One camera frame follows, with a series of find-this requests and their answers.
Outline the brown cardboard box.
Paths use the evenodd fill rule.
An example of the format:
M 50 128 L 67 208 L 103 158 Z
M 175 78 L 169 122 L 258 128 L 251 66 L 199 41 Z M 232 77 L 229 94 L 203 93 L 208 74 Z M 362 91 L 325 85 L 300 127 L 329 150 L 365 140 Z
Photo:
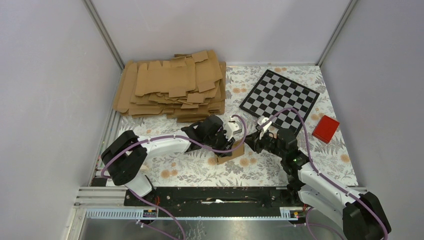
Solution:
M 227 153 L 225 156 L 217 156 L 215 155 L 215 162 L 217 165 L 224 164 L 228 161 L 231 161 L 235 158 L 241 157 L 245 154 L 245 143 L 240 139 L 237 140 L 232 148 L 231 152 Z

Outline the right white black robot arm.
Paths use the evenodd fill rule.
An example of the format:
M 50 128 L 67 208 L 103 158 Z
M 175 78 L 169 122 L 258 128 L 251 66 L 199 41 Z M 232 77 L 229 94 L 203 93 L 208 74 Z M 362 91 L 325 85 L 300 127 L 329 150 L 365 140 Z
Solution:
M 285 198 L 293 206 L 302 203 L 321 212 L 342 229 L 348 240 L 386 240 L 392 231 L 378 197 L 361 193 L 313 168 L 310 158 L 299 150 L 289 129 L 277 134 L 257 131 L 244 140 L 254 152 L 266 151 L 280 158 L 291 178 Z

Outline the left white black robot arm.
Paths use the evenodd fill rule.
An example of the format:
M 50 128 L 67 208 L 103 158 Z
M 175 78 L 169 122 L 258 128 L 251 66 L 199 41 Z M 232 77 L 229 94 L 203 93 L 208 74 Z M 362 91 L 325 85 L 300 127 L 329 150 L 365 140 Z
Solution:
M 140 172 L 146 160 L 201 148 L 218 156 L 229 156 L 235 142 L 234 135 L 240 131 L 235 118 L 223 122 L 216 115 L 169 134 L 137 136 L 133 130 L 127 130 L 100 155 L 104 164 L 100 174 L 111 179 L 115 186 L 125 186 L 136 194 L 142 205 L 148 206 L 154 202 L 155 192 L 151 181 Z

